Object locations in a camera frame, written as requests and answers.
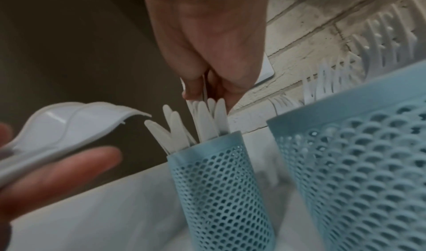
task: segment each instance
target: utensil holder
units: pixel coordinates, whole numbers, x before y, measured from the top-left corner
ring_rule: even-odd
[[[274,231],[240,132],[167,159],[196,251],[274,249]]]
[[[426,62],[268,121],[327,250],[426,250]]]

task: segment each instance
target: blue perforated basket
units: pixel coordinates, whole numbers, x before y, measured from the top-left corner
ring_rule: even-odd
[[[241,133],[167,159],[196,251],[274,250],[274,231]]]
[[[426,62],[268,125],[328,250],[426,250]]]

